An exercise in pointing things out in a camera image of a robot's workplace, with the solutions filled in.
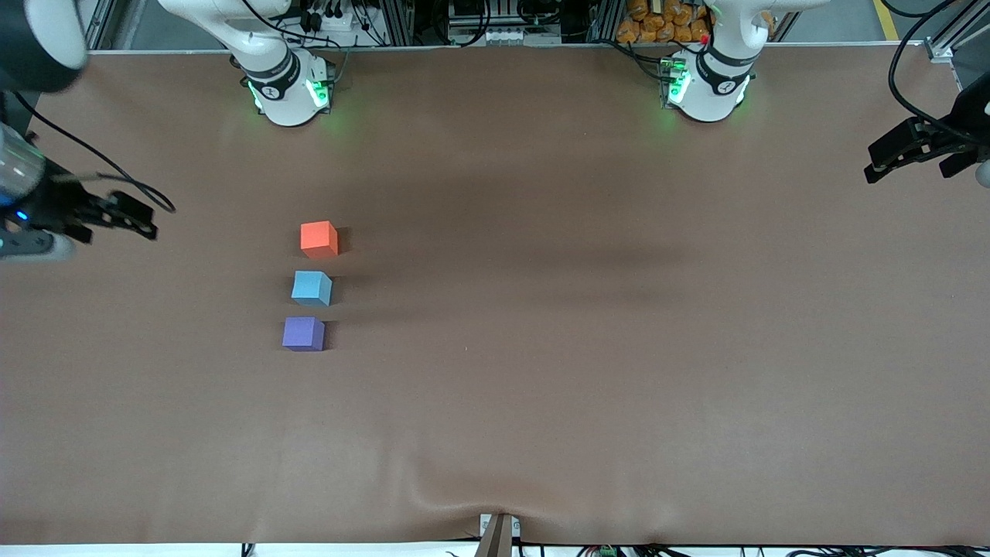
table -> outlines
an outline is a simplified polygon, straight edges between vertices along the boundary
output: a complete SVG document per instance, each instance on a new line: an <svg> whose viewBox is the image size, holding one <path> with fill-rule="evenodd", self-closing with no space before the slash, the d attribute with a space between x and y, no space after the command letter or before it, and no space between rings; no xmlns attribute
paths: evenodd
<svg viewBox="0 0 990 557"><path fill-rule="evenodd" d="M225 56L94 56L40 110L179 212L0 269L2 539L505 510L535 542L987 543L990 198L936 165L864 183L907 116L891 53L768 49L715 125L611 50L360 53L297 129ZM922 49L903 81L956 92ZM311 261L321 219L348 251ZM329 351L280 348L299 269L337 280Z"/></svg>

